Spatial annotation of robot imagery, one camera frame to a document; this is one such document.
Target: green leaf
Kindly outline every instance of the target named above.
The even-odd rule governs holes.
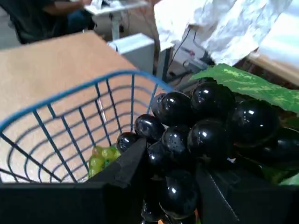
[[[299,101],[299,91],[289,90],[269,83],[249,72],[230,67],[227,64],[218,64],[206,71],[193,75],[190,80],[202,77],[212,77],[233,92],[266,100],[285,111],[299,113],[299,104],[297,103]]]
[[[299,174],[283,180],[279,185],[299,185]]]

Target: grape cluster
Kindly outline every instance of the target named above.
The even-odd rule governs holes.
[[[150,176],[141,211],[144,224],[199,220],[201,195],[193,176],[197,168],[226,169],[233,165],[229,158],[239,155],[273,167],[299,168],[299,132],[281,127],[269,103],[251,98],[237,103],[228,87],[210,77],[202,78],[190,96],[178,91],[157,95],[151,110],[154,116],[140,115],[135,133],[122,133],[116,142],[123,153],[139,138],[147,139]],[[90,160],[94,173],[116,152],[106,157],[103,150],[97,153],[102,157],[94,154]]]
[[[93,154],[89,158],[88,178],[92,178],[94,175],[105,169],[111,162],[116,160],[120,155],[120,152],[113,146],[94,147]]]

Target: person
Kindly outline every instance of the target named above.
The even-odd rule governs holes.
[[[49,39],[92,27],[91,15],[84,10],[92,0],[0,0],[25,42]]]

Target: wire basket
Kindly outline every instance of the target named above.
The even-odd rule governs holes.
[[[172,88],[122,70],[61,92],[0,123],[0,182],[84,182],[95,145],[111,146]]]

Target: brown cardboard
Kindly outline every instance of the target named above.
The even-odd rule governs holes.
[[[42,101],[48,97],[56,95],[62,91],[70,89],[78,84],[93,80],[94,78],[103,76],[107,73],[116,70],[135,70],[136,68],[129,63],[125,58],[120,56],[106,42],[99,38],[93,32],[75,34],[65,36],[49,41],[38,42],[35,44],[22,46],[20,48],[6,50],[0,52],[0,120],[20,109],[26,108],[38,101]],[[114,102],[117,103],[124,99],[131,98],[131,75],[114,77],[109,80],[110,88],[114,89],[120,85],[128,85],[129,88],[121,91],[113,92]],[[154,83],[143,77],[135,77],[135,85],[143,86],[152,91]],[[106,83],[100,83],[99,88],[101,93],[107,92]],[[57,114],[60,114],[68,109],[71,109],[89,99],[96,97],[94,87],[87,88],[80,93],[73,94],[52,106]],[[136,99],[149,103],[150,95],[139,89],[135,89],[134,96]],[[104,108],[112,104],[110,96],[107,95],[101,98]],[[90,105],[82,108],[85,117],[95,113],[95,105]],[[130,101],[120,103],[116,106],[118,115],[124,112],[131,111]],[[142,114],[146,112],[146,108],[138,103],[134,103],[134,111]],[[41,119],[44,121],[51,117],[49,110],[43,108],[37,111]],[[111,108],[105,112],[105,120],[110,120],[115,117],[114,109]],[[79,112],[72,113],[65,117],[69,126],[82,120]],[[130,123],[130,115],[125,115],[119,118],[120,125]],[[99,116],[87,121],[89,127],[95,128],[101,124]],[[8,127],[4,134],[12,141],[15,141],[28,128],[37,124],[33,115],[28,115]],[[65,129],[61,119],[56,119],[46,125],[49,134],[52,136],[60,130]],[[118,129],[116,120],[106,125],[107,131],[110,133]],[[84,124],[81,124],[71,129],[74,138],[78,138],[86,133]],[[99,140],[105,136],[103,128],[92,133],[94,140]],[[119,132],[110,136],[112,143],[115,143]],[[19,142],[19,146],[28,154],[34,146],[46,140],[45,134],[41,128],[36,129],[24,136]],[[57,148],[62,147],[71,139],[67,133],[53,139]],[[80,150],[87,147],[91,143],[89,136],[77,141]],[[99,142],[100,146],[109,146],[107,139]],[[0,139],[0,168],[9,170],[7,161],[10,161],[13,172],[25,176],[24,164],[26,157],[14,150],[11,158],[8,155],[11,147]],[[88,160],[91,155],[92,147],[83,152],[84,160]],[[53,147],[49,142],[42,144],[32,153],[32,157],[38,162],[53,153]],[[73,144],[61,151],[61,155],[67,159],[77,153]],[[44,166],[52,171],[60,162],[57,155],[52,156],[44,163]],[[70,169],[74,169],[82,164],[79,156],[76,156],[68,162]],[[30,179],[39,181],[38,166],[32,162],[28,162],[27,171]],[[86,174],[87,170],[83,166],[74,173],[76,179]],[[60,166],[55,174],[62,178],[67,174],[64,166]],[[3,182],[13,182],[14,179],[9,175],[0,174]],[[41,172],[42,182],[49,182],[50,176],[46,172]],[[68,176],[65,182],[71,181]]]

